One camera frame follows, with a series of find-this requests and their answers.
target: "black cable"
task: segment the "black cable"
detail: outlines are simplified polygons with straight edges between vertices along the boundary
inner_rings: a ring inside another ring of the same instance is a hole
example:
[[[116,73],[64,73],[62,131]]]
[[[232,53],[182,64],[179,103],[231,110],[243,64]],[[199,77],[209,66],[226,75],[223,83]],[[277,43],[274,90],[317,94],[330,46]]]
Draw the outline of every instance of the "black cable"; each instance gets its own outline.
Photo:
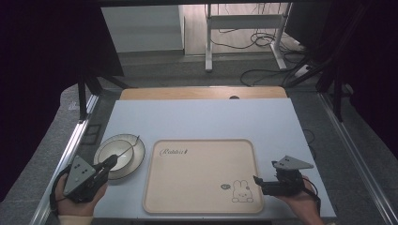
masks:
[[[311,140],[308,141],[308,144],[313,143],[313,142],[315,141],[315,135],[314,135],[314,133],[313,133],[312,131],[310,131],[309,129],[303,129],[303,131],[307,131],[307,132],[309,132],[309,133],[313,136],[313,137],[311,138]]]
[[[302,179],[308,181],[313,186],[313,188],[315,189],[315,195],[318,196],[318,188],[316,188],[316,185],[307,178],[303,177]]]

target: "metal frame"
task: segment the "metal frame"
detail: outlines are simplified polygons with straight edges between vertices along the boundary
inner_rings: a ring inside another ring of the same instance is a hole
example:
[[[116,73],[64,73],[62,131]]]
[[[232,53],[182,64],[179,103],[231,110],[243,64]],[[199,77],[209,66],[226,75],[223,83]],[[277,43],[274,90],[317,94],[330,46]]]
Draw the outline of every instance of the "metal frame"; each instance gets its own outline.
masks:
[[[278,29],[275,41],[272,41],[270,47],[275,56],[279,69],[287,69],[283,57],[279,50],[281,38],[286,25],[287,17],[291,3],[287,4],[286,10],[283,14],[270,15],[211,15],[211,5],[207,5],[207,44],[206,44],[206,72],[211,72],[213,69],[212,63],[212,43],[211,30],[218,29]]]
[[[364,185],[369,191],[369,194],[373,198],[375,205],[380,212],[381,217],[383,217],[386,224],[395,225],[398,224],[398,218],[395,215],[394,209],[384,193],[381,186],[375,180],[369,167],[366,165],[360,150],[355,145],[354,141],[351,139],[348,131],[346,130],[344,124],[340,122],[339,118],[334,114],[332,103],[329,99],[329,95],[326,93],[318,94],[322,105],[327,112],[331,123],[334,125],[337,133],[339,134],[342,142],[347,150],[348,155],[354,166],[357,168],[358,174],[362,179]]]
[[[64,151],[64,154],[62,155],[61,159],[59,160],[59,163],[55,169],[55,172],[53,174],[53,177],[50,180],[49,185],[47,186],[43,197],[40,200],[40,203],[38,204],[38,208],[36,209],[35,214],[33,215],[30,225],[39,225],[39,224],[45,224],[47,217],[50,215],[50,193],[52,191],[53,187],[53,182],[55,180],[55,177],[65,168],[67,165],[70,163],[71,158],[74,156],[76,153],[77,147],[79,145],[79,142],[81,141],[84,131],[88,125],[88,122],[91,117],[91,113],[94,110],[94,107],[97,104],[98,101],[98,96],[91,96],[91,98],[87,102],[87,118],[84,121],[81,121],[77,124],[76,128],[73,130],[73,133],[69,139],[69,142],[67,144],[67,147]]]

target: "rectangular tray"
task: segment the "rectangular tray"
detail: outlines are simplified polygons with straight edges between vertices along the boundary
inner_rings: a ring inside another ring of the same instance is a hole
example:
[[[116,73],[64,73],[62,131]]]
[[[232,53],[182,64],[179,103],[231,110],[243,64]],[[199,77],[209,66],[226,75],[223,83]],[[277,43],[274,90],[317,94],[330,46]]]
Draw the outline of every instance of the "rectangular tray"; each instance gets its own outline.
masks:
[[[258,213],[264,207],[248,140],[154,144],[146,182],[148,213]]]

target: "black wire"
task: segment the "black wire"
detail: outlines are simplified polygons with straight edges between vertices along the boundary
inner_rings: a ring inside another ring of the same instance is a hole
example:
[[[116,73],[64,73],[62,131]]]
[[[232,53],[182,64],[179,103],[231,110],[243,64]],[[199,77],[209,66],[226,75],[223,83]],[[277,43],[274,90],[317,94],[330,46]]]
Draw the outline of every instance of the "black wire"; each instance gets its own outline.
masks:
[[[310,131],[309,129],[303,129],[303,131],[307,131],[309,132],[313,137],[311,138],[311,140],[308,142],[308,144],[313,143],[315,141],[315,135],[312,131]]]
[[[64,201],[66,198],[67,198],[67,197],[64,197],[64,198],[62,198],[62,199],[60,199],[60,200],[56,200],[55,202],[56,202],[56,203],[59,203],[59,202],[61,202],[61,201]]]
[[[316,188],[316,185],[307,178],[302,177],[302,179],[308,181],[314,187],[315,195],[318,196],[318,188]]]

